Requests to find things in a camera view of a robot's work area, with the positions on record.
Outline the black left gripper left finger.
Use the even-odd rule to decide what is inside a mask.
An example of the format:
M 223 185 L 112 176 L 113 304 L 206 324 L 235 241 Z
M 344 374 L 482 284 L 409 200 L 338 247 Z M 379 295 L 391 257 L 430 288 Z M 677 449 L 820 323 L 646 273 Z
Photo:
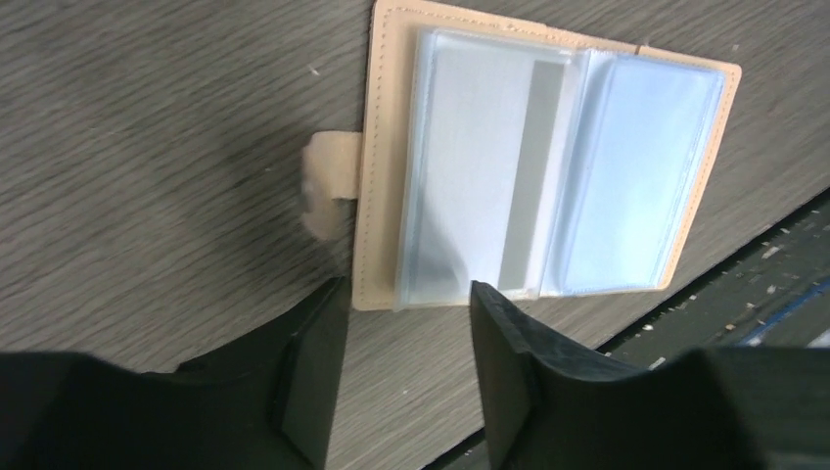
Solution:
M 347 279 L 170 373 L 82 352 L 1 356 L 5 469 L 321 469 L 345 357 Z

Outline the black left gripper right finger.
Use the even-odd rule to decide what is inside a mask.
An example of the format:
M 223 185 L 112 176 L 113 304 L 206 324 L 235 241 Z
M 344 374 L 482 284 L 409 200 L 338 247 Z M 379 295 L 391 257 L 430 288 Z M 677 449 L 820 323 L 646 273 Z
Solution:
M 473 282 L 470 319 L 494 469 L 825 469 L 829 353 L 696 348 L 639 368 Z

